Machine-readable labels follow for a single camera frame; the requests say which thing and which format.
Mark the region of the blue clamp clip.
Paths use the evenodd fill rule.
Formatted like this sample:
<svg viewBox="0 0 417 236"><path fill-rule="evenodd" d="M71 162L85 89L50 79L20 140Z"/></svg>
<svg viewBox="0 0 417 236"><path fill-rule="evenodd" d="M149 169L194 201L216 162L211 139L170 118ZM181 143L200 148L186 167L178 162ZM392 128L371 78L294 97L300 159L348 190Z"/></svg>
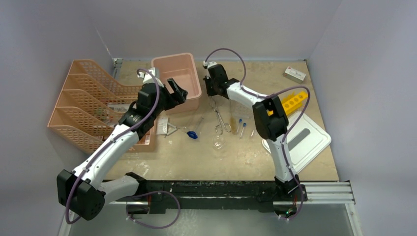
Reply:
<svg viewBox="0 0 417 236"><path fill-rule="evenodd" d="M198 138L198 135L195 131L188 131L186 133L187 133L188 137L191 138L191 139L197 139Z"/></svg>

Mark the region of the metal crucible tongs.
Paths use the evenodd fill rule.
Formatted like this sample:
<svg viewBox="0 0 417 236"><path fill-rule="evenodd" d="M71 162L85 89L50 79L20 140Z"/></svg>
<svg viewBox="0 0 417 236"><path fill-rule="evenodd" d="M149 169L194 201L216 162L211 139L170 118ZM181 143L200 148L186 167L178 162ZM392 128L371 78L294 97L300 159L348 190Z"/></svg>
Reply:
<svg viewBox="0 0 417 236"><path fill-rule="evenodd" d="M217 103L214 100L214 98L213 97L210 97L209 98L209 102L210 102L210 106L212 107L212 109L215 112L215 115L216 115L216 118L217 118L217 121L218 121L218 125L215 126L216 134L217 135L222 135L223 134L223 131L226 131L228 133L231 133L232 128L231 128L230 124L224 122L224 120L223 120L223 118L222 118L222 116L221 116L221 114L219 112Z"/></svg>

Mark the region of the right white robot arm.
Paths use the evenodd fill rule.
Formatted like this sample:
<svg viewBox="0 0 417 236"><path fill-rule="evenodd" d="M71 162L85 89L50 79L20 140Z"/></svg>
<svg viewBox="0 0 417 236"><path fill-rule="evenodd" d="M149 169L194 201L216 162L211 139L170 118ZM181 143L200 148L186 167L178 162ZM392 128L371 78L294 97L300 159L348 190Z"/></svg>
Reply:
<svg viewBox="0 0 417 236"><path fill-rule="evenodd" d="M214 61L204 61L203 68L207 70L204 81L209 96L219 95L252 109L255 129L266 140L272 156L277 196L288 200L295 193L304 195L305 191L290 163L286 141L289 120L279 97L257 93L237 79L228 78L223 65Z"/></svg>

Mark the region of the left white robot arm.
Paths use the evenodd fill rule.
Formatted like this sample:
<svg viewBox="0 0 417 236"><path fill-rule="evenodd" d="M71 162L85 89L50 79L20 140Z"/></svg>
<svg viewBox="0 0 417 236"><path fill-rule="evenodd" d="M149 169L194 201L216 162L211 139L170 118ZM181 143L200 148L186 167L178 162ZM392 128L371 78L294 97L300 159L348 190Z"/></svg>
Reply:
<svg viewBox="0 0 417 236"><path fill-rule="evenodd" d="M110 182L103 180L121 156L153 128L162 111L186 102L188 91L173 78L167 82L172 92L158 78L145 80L137 99L130 103L104 143L84 163L57 175L58 199L65 207L67 224L81 218L92 220L107 203L120 198L129 196L134 201L145 198L147 188L131 175Z"/></svg>

